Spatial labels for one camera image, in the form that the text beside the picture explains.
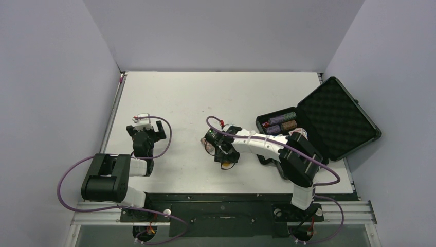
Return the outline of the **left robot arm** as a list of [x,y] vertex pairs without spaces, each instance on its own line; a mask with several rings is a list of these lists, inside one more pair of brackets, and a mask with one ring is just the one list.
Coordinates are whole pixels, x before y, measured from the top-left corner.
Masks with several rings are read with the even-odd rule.
[[153,206],[146,202],[145,192],[129,186],[129,178],[151,175],[155,143],[167,138],[162,121],[158,120],[156,126],[157,130],[149,120],[139,120],[126,127],[133,142],[132,154],[95,154],[81,187],[82,198],[133,207],[136,218],[150,220]]

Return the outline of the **yellow big blind button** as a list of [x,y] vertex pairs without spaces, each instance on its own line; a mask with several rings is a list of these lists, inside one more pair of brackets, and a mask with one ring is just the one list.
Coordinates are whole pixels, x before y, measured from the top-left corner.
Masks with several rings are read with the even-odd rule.
[[235,166],[235,163],[221,163],[222,170],[229,170]]

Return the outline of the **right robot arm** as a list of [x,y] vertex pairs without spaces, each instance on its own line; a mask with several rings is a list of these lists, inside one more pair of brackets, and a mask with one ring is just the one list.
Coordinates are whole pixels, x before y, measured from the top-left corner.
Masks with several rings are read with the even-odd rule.
[[240,153],[253,153],[277,161],[283,174],[294,185],[291,215],[302,220],[310,214],[314,177],[322,156],[304,135],[294,132],[292,135],[271,136],[226,126],[222,130],[210,128],[204,138],[215,148],[216,162],[237,163]]

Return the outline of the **pink chip stack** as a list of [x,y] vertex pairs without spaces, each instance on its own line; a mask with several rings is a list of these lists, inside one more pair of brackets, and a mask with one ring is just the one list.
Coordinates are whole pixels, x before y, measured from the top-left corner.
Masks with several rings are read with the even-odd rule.
[[204,148],[207,151],[207,153],[209,153],[211,155],[214,155],[215,148],[208,141],[206,141],[206,139],[204,137],[201,138],[200,142],[204,146]]

